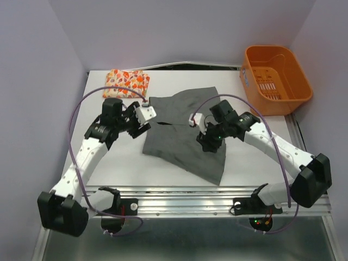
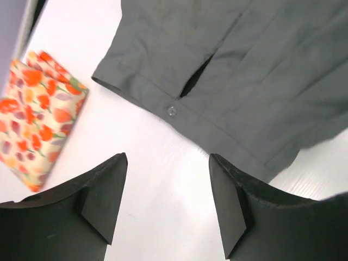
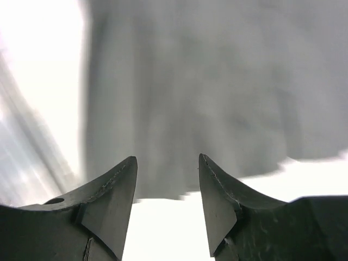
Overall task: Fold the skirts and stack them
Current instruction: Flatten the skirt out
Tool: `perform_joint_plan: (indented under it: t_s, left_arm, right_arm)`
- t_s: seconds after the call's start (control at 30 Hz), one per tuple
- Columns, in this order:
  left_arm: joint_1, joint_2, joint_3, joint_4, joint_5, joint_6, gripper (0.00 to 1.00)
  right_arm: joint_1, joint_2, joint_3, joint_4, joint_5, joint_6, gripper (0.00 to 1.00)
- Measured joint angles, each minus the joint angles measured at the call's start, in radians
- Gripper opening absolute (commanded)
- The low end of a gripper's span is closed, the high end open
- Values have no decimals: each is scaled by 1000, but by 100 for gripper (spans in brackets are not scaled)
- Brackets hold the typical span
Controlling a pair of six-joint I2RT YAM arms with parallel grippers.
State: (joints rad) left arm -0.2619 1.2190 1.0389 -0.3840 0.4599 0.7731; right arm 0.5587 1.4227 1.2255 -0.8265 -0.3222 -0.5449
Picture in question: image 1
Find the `floral orange skirt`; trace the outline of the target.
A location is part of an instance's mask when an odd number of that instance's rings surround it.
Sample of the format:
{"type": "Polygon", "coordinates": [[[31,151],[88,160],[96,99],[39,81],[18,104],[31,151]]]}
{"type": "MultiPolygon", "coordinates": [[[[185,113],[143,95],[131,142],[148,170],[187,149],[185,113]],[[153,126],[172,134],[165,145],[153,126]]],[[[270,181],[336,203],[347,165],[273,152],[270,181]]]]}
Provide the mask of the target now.
{"type": "Polygon", "coordinates": [[[142,70],[124,71],[119,69],[110,70],[105,78],[104,86],[108,86],[103,92],[103,98],[140,98],[137,94],[118,89],[118,87],[131,89],[142,96],[146,96],[150,76],[142,70]]]}

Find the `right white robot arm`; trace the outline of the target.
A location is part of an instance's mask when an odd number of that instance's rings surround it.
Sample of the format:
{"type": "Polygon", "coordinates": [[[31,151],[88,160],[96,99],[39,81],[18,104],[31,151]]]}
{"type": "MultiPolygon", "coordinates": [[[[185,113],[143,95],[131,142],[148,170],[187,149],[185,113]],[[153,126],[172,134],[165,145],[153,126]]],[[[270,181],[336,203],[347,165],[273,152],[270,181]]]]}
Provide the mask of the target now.
{"type": "Polygon", "coordinates": [[[331,187],[329,158],[310,154],[271,131],[263,116],[249,112],[238,114],[227,100],[210,108],[215,123],[205,122],[197,111],[189,116],[189,125],[198,127],[196,138],[204,152],[217,152],[225,138],[237,138],[260,150],[279,164],[283,183],[263,184],[251,196],[239,199],[238,210],[263,212],[269,206],[295,201],[310,208],[331,187]]]}

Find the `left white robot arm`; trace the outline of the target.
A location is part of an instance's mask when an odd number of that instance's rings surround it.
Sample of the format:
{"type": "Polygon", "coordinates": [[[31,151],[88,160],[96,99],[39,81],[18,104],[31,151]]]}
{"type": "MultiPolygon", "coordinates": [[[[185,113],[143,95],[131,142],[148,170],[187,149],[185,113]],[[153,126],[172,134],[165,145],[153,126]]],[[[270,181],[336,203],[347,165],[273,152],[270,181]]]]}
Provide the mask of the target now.
{"type": "Polygon", "coordinates": [[[119,190],[106,186],[88,195],[85,185],[120,133],[126,132],[135,139],[150,129],[150,120],[156,116],[147,102],[133,102],[125,108],[118,98],[105,99],[101,114],[86,131],[78,153],[71,155],[72,164],[59,182],[49,192],[41,192],[37,199],[43,228],[78,237],[90,219],[102,215],[115,219],[116,229],[104,230],[115,237],[121,235],[126,220],[143,224],[131,207],[137,204],[136,199],[122,200],[119,190]]]}

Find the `grey skirt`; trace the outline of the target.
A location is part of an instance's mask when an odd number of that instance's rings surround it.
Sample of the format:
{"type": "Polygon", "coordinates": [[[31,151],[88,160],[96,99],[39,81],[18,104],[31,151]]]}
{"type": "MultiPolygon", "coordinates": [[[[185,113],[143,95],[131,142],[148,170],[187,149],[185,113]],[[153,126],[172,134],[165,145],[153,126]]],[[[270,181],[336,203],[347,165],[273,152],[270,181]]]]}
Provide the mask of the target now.
{"type": "Polygon", "coordinates": [[[203,152],[196,141],[198,128],[189,126],[190,115],[199,112],[207,116],[209,108],[220,102],[219,98],[203,104],[218,94],[216,87],[189,89],[170,97],[150,97],[149,103],[157,116],[147,131],[143,154],[168,161],[192,174],[219,185],[226,160],[226,143],[216,153],[203,152]]]}

